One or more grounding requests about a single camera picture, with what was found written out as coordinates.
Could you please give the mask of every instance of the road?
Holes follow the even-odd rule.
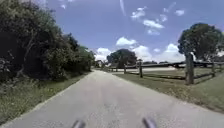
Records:
[[[144,128],[151,117],[159,128],[223,128],[224,115],[189,104],[111,74],[94,71],[34,110],[1,128]]]

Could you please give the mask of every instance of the wooden post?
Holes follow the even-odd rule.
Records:
[[[212,62],[212,77],[215,77],[215,63]]]
[[[126,65],[124,65],[124,74],[126,74]]]
[[[140,76],[140,78],[143,77],[143,74],[142,74],[142,61],[141,60],[139,60],[139,76]]]
[[[185,79],[186,85],[194,84],[194,60],[193,55],[188,53],[186,57],[186,66],[185,66]]]

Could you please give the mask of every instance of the blue sky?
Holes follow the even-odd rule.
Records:
[[[197,22],[224,29],[223,0],[36,0],[57,24],[105,60],[128,48],[145,61],[179,61],[181,32]]]

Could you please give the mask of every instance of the tree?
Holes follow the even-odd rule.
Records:
[[[90,71],[94,53],[63,34],[52,13],[32,2],[0,4],[0,81],[24,75],[58,80]]]
[[[143,62],[143,64],[157,64],[157,62],[155,62],[155,61],[146,61],[146,62]]]
[[[198,60],[211,60],[217,52],[223,49],[222,32],[204,23],[197,23],[184,30],[178,40],[181,54],[193,52]]]
[[[108,63],[116,63],[117,68],[124,68],[127,64],[136,64],[137,57],[128,49],[120,49],[107,56]]]

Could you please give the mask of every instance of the grass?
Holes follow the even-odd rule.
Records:
[[[132,74],[117,74],[116,76],[213,111],[224,113],[224,73],[193,86],[186,86],[175,80],[140,78],[138,75]]]
[[[85,75],[62,82],[36,82],[33,80],[19,82],[7,93],[0,94],[0,125],[29,111],[37,104],[76,83]]]

